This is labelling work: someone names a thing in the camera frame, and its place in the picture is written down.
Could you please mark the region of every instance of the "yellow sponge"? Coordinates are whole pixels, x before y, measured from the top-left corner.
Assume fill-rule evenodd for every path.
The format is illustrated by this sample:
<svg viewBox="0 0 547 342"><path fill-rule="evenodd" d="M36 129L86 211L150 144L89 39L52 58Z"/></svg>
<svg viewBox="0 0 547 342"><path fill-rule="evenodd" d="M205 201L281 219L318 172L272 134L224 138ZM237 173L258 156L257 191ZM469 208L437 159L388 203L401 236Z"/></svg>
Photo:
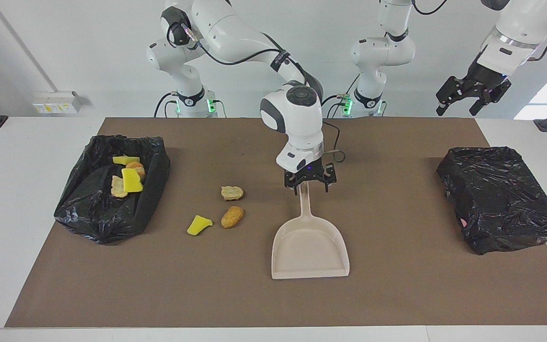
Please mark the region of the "yellow sponge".
<svg viewBox="0 0 547 342"><path fill-rule="evenodd" d="M204 228L210 227L212 225L212 221L210 219L207 219L206 217L201 217L200 215L196 215L195 218L193 218L193 222L187 229L187 232L190 235L196 236L199 234L199 232L203 231Z"/></svg>
<svg viewBox="0 0 547 342"><path fill-rule="evenodd" d="M140 157L128 157L128 156L115 156L113 157L113 164L127 165L129 162L141 162Z"/></svg>
<svg viewBox="0 0 547 342"><path fill-rule="evenodd" d="M135 169L122 169L123 190L124 192L141 192L141 176Z"/></svg>

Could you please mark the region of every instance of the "white table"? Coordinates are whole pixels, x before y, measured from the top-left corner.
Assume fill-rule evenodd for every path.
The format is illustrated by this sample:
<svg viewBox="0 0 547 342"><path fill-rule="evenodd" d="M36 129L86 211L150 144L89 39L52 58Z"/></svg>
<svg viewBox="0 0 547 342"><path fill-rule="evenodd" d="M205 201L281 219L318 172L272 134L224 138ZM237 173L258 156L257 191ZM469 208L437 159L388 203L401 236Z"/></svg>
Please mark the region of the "white table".
<svg viewBox="0 0 547 342"><path fill-rule="evenodd" d="M547 133L529 121L477 119L492 146L522 154L547 193ZM538 342L547 326L3 329L52 227L70 170L102 118L11 117L0 129L0 341Z"/></svg>

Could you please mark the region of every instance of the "brown table cover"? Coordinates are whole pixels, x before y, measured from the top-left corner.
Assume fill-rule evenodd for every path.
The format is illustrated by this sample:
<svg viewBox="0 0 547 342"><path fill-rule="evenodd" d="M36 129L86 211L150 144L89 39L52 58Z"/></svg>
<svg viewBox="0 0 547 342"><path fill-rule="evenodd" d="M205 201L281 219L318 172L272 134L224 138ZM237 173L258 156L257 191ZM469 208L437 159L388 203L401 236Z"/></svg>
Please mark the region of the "brown table cover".
<svg viewBox="0 0 547 342"><path fill-rule="evenodd" d="M271 279L273 238L299 203L275 164L286 136L260 119L106 119L99 134L164 138L158 210L113 246L54 224L6 326L547 324L547 246L476 255L443 196L435 169L447 150L488 146L473 119L334 123L348 158L329 193L312 186L312 211L343 234L348 277ZM335 131L323 130L330 148ZM224 202L224 185L245 197ZM232 204L245 218L224 229ZM215 225L194 237L196 214Z"/></svg>

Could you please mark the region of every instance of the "white dustpan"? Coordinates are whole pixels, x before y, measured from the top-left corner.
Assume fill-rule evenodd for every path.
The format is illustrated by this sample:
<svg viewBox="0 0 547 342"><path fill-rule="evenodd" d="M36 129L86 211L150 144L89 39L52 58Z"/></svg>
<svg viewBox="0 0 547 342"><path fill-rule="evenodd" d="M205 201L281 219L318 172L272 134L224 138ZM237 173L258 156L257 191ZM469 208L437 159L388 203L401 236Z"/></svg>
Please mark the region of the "white dustpan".
<svg viewBox="0 0 547 342"><path fill-rule="evenodd" d="M299 193L301 216L284 223L273 239L272 278L349 275L343 236L332 223L312 215L308 182L299 185Z"/></svg>

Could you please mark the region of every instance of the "black garbage bag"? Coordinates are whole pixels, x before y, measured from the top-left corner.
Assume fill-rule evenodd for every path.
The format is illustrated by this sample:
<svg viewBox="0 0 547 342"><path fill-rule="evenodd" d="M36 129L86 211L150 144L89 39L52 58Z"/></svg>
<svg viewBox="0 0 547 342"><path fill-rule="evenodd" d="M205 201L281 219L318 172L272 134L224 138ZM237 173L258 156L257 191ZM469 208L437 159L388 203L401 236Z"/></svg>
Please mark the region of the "black garbage bag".
<svg viewBox="0 0 547 342"><path fill-rule="evenodd" d="M547 196L515 150L456 147L436 171L476 253L547 242Z"/></svg>
<svg viewBox="0 0 547 342"><path fill-rule="evenodd" d="M138 156L145 167L143 191L123 199L111 195L111 178L122 177L113 156ZM143 232L158 207L170 172L162 138L94 136L71 170L54 212L56 221L96 243L110 243Z"/></svg>

